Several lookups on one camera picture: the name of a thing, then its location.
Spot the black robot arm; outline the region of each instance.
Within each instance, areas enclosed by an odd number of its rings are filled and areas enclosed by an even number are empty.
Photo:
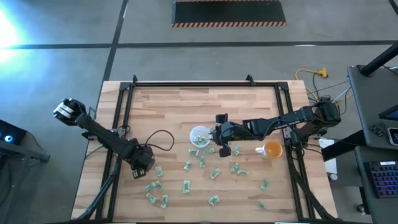
[[[97,137],[98,141],[108,150],[115,152],[131,166],[133,177],[140,178],[146,174],[155,163],[152,148],[139,144],[137,139],[119,137],[117,131],[108,130],[95,122],[87,113],[83,103],[74,99],[64,99],[53,112],[54,116],[69,126],[79,126],[88,134]]]
[[[341,121],[340,114],[334,103],[328,98],[322,98],[313,106],[304,106],[292,113],[284,114],[271,119],[248,119],[242,124],[228,121],[228,114],[216,115],[216,128],[210,133],[210,139],[222,146],[220,156],[231,155],[228,146],[230,141],[262,141],[273,131],[286,128],[291,125],[306,122],[301,129],[290,132],[290,143],[294,146],[300,142],[307,142],[308,137],[319,133],[325,134],[324,128],[336,126]]]

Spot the white bowl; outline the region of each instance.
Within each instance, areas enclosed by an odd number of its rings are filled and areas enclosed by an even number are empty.
[[[210,143],[209,133],[210,133],[210,129],[209,129],[209,128],[206,128],[206,127],[204,127],[204,126],[196,126],[196,127],[194,127],[194,128],[191,130],[191,132],[189,133],[189,140],[191,140],[191,143],[192,143],[195,147],[200,148],[200,149],[201,149],[201,148],[204,148],[204,147],[206,147],[207,145],[209,145],[209,143]],[[197,145],[197,144],[195,144],[195,143],[193,142],[193,138],[196,137],[196,136],[200,136],[200,135],[203,135],[203,136],[205,136],[205,137],[208,139],[207,142],[206,142],[206,144]]]

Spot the gray floor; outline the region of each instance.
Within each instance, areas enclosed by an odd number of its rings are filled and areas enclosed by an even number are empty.
[[[120,43],[398,38],[398,29],[391,26],[398,17],[387,1],[281,1],[288,23],[285,29],[172,29],[172,0],[130,0]],[[0,40],[8,44],[110,44],[121,4],[122,0],[1,1],[0,24],[6,22],[6,27],[13,29]],[[290,80],[300,68],[326,67],[329,78],[316,79],[321,89],[348,80],[348,66],[368,63],[386,48],[118,49],[109,79],[130,80],[135,74],[140,80],[242,80],[250,73],[257,80]],[[0,50],[0,119],[33,133],[51,154],[48,164],[33,166],[26,175],[12,207],[10,223],[60,222],[70,218],[87,141],[80,136],[79,128],[54,119],[52,111],[64,97],[79,99],[95,108],[108,55],[109,49]],[[313,89],[311,74],[300,74],[300,78]],[[345,83],[321,94],[336,97],[348,87]],[[343,138],[359,129],[354,99],[350,98],[343,122],[331,128],[327,137]],[[339,170],[344,171],[351,161],[349,155],[339,159]],[[371,221],[354,209],[361,203],[358,188],[342,185],[332,184],[339,217]],[[3,180],[2,186],[0,192],[6,187]]]

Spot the orange mug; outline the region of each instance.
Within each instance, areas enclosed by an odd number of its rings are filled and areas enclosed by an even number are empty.
[[[263,158],[278,158],[282,155],[283,149],[278,141],[267,141],[262,147],[256,148],[256,152],[261,154]]]

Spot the black floor mat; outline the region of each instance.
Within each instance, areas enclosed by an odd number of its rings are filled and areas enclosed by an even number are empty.
[[[173,3],[172,27],[286,26],[278,0],[181,0]]]

